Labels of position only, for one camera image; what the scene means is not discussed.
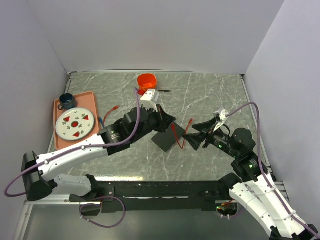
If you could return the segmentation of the black network switch box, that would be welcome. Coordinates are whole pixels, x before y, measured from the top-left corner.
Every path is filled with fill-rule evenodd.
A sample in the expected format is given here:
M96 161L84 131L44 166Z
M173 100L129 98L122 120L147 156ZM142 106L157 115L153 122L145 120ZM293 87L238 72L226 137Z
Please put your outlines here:
M185 129L173 122L166 132L158 132L151 140L163 152L168 152L185 133Z

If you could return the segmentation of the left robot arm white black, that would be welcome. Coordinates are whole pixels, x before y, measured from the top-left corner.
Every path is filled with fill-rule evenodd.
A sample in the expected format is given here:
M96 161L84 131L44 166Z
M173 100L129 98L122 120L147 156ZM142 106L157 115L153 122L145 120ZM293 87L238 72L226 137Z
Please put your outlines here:
M123 118L108 125L97 134L64 149L37 155L34 151L23 156L21 172L26 198L42 200L55 190L94 201L99 188L92 175L71 176L63 172L89 160L122 152L149 133L166 132L176 120L160 105L157 109L133 108Z

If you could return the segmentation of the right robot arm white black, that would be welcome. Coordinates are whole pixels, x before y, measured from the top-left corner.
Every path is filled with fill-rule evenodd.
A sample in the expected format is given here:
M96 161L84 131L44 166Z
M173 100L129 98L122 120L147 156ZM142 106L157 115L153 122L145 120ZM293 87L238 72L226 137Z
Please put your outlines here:
M271 240L319 239L318 230L302 220L275 184L272 174L254 153L256 145L250 130L237 128L232 134L215 129L218 119L195 124L197 133L184 134L194 150L213 145L231 156L234 172L222 177L218 193L232 198L262 226Z

